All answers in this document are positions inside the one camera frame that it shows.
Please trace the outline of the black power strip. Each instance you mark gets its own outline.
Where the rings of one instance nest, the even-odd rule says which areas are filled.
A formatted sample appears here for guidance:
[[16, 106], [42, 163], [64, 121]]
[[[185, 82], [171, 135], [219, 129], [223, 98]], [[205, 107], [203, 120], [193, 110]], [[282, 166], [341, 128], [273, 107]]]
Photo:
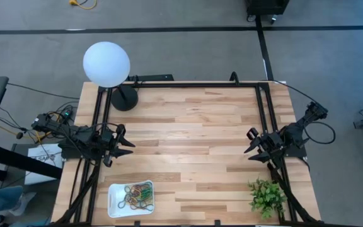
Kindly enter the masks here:
[[71, 120], [72, 118], [72, 109], [67, 108], [67, 109], [63, 109], [60, 113], [61, 115], [61, 121], [62, 122], [67, 122], [69, 120]]

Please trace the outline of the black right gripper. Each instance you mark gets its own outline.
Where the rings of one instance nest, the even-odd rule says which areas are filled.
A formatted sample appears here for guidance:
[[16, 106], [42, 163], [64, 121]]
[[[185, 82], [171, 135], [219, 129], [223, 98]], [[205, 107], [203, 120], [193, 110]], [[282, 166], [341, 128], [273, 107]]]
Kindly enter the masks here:
[[265, 163], [281, 156], [283, 142], [278, 132], [259, 134], [258, 131], [252, 127], [247, 132], [246, 136], [251, 142], [244, 153], [248, 153], [255, 148], [257, 148], [258, 152], [258, 154], [249, 157], [249, 160]]

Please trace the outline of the white globe lamp black stand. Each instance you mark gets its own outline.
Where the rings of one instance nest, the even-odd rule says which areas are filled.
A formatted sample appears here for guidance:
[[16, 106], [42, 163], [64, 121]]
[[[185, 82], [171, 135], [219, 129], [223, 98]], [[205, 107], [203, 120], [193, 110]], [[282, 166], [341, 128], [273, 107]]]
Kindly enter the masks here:
[[123, 85], [130, 73], [130, 59], [121, 46], [113, 42], [91, 45], [83, 56], [83, 70], [91, 82], [113, 90], [109, 97], [115, 109], [125, 112], [137, 105], [137, 91]]

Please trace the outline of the large teal rubber band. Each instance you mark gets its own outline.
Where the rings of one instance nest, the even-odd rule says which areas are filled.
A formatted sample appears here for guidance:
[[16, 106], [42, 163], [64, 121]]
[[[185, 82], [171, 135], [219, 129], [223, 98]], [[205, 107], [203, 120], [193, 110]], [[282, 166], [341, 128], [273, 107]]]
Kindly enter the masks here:
[[117, 207], [120, 208], [120, 209], [123, 209], [125, 206], [129, 206], [130, 207], [130, 203], [128, 203], [126, 201], [126, 192], [125, 192], [125, 196], [123, 198], [122, 201], [120, 201], [118, 204], [117, 204]]

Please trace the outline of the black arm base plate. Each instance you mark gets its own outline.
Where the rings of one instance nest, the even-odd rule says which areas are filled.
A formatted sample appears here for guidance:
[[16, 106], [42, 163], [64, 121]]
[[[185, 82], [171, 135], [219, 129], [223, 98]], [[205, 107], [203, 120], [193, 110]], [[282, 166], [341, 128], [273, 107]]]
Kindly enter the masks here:
[[307, 141], [302, 138], [302, 135], [290, 132], [278, 132], [283, 142], [283, 150], [280, 157], [297, 157], [303, 158], [306, 156], [304, 143]]
[[59, 141], [58, 146], [62, 149], [62, 157], [65, 159], [83, 157], [95, 160], [103, 156], [103, 152], [94, 146], [87, 146], [68, 139]]

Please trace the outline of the white paper sheet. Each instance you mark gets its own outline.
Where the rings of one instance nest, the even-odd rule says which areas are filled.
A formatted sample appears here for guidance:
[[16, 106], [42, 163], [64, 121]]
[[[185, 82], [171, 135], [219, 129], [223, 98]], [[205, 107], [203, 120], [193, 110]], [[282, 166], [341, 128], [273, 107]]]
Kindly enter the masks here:
[[[58, 143], [44, 144], [28, 149], [28, 157], [60, 169], [62, 169], [63, 166], [61, 153], [62, 149], [59, 147]], [[26, 171], [25, 185], [33, 185], [52, 180], [55, 180], [55, 178]]]

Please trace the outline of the black mounting plate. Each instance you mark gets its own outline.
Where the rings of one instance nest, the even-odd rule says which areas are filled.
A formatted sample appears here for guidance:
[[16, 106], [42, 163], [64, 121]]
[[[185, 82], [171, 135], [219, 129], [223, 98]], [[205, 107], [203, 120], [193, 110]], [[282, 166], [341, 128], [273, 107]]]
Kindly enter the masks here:
[[155, 75], [145, 75], [145, 76], [128, 76], [126, 81], [132, 81], [135, 83], [143, 81], [174, 81], [172, 74], [155, 74]]

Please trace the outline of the black wheeled cart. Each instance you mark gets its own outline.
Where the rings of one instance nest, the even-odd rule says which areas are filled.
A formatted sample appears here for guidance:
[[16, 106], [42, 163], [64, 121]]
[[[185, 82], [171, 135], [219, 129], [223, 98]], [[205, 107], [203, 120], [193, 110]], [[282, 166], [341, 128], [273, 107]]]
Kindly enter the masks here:
[[278, 15], [284, 14], [290, 0], [245, 0], [246, 20], [254, 22], [257, 18], [270, 15], [270, 24], [273, 25]]

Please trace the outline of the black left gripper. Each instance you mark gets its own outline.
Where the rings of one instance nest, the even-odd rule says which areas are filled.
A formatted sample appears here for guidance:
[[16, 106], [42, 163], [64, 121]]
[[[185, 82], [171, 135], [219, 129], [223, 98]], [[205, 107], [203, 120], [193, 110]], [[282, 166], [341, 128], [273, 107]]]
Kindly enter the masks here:
[[116, 125], [116, 130], [111, 130], [107, 124], [102, 125], [100, 147], [103, 150], [103, 163], [107, 167], [111, 167], [112, 158], [118, 158], [127, 154], [132, 154], [133, 151], [120, 149], [118, 143], [123, 146], [135, 147], [134, 144], [124, 138], [125, 126], [123, 124]]

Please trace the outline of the white plastic bin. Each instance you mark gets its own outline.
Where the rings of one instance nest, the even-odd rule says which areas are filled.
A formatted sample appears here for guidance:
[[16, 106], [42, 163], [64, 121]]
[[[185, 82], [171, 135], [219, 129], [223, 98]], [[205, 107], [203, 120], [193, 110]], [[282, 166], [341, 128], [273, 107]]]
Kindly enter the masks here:
[[111, 184], [111, 186], [109, 186], [109, 189], [108, 189], [108, 207], [107, 207], [108, 215], [111, 218], [124, 218], [124, 217], [128, 217], [128, 216], [139, 216], [139, 215], [151, 214], [154, 211], [154, 209], [152, 211], [147, 211], [147, 210], [141, 210], [141, 209], [133, 210], [129, 206], [125, 206], [123, 209], [120, 209], [117, 207], [117, 204], [120, 201], [122, 201], [125, 196], [125, 191], [124, 191], [125, 186], [141, 185], [141, 184], [148, 183], [148, 182], [152, 183], [152, 185], [153, 185], [153, 182], [150, 180], [146, 180], [143, 182], [137, 182], [137, 183]]

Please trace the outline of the black aluminium table frame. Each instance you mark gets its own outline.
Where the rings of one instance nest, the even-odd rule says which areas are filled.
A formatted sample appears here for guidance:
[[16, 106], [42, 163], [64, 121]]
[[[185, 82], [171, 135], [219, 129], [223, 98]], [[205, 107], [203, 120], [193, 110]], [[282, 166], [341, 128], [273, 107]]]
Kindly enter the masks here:
[[[85, 83], [76, 112], [77, 125], [108, 116], [125, 126], [132, 154], [101, 167], [91, 223], [94, 226], [276, 224], [250, 207], [248, 182], [270, 178], [266, 164], [251, 161], [246, 136], [281, 128], [296, 116], [288, 89], [270, 83], [268, 91], [242, 84], [145, 83], [139, 101], [128, 112], [105, 105], [93, 83]], [[115, 183], [150, 180], [154, 211], [148, 215], [111, 218], [108, 189]]]

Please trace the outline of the green artificial plant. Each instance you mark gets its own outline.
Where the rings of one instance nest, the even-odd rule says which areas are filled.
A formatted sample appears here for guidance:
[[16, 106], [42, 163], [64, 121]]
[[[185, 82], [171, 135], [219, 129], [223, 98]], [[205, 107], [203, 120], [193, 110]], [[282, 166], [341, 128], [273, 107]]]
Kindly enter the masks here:
[[253, 197], [249, 203], [251, 210], [259, 212], [262, 219], [272, 218], [275, 214], [278, 217], [284, 215], [283, 203], [286, 202], [287, 197], [279, 184], [258, 178], [254, 182], [248, 182], [248, 188]]

